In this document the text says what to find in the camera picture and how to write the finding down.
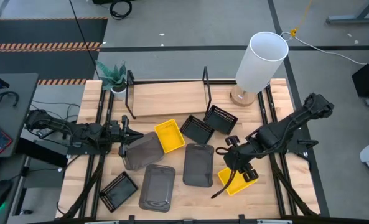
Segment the green plant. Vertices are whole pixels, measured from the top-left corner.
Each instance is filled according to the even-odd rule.
[[[110,70],[103,63],[96,61],[97,67],[104,73],[101,78],[103,81],[103,90],[109,90],[113,87],[123,88],[126,86],[126,67],[123,64],[120,69],[115,65],[114,70]]]

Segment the plant pot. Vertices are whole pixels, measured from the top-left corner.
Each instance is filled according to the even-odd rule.
[[[114,93],[115,98],[124,100],[126,98],[126,85],[120,88],[114,86],[111,88],[111,92]]]

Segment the potted plant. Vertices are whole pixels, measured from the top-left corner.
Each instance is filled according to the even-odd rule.
[[[120,69],[115,65],[110,70],[103,63],[96,61],[98,68],[104,73],[101,78],[103,90],[111,90],[114,96],[120,100],[126,97],[126,67],[123,64]]]

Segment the orange striped tape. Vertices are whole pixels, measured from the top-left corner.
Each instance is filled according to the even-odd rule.
[[[21,21],[21,20],[48,20],[48,21],[52,21],[52,20],[72,20],[75,18],[4,18],[4,19],[0,19],[0,21]],[[78,19],[108,19],[107,17],[79,17]]]
[[[39,80],[38,85],[84,85],[86,78],[62,78],[62,79],[48,79]]]
[[[101,47],[99,42],[87,42],[86,43],[89,50],[97,50]],[[69,43],[8,43],[0,44],[0,50],[3,52],[10,51],[72,51],[71,49],[86,50],[86,45],[84,42],[69,42]]]

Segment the black floor mat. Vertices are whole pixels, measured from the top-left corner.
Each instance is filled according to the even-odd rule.
[[[107,19],[79,19],[86,42],[102,42]],[[0,20],[0,43],[83,42],[75,19]]]
[[[97,59],[98,52],[91,52]],[[95,68],[87,51],[0,52],[0,73],[38,73],[40,80],[93,79]]]

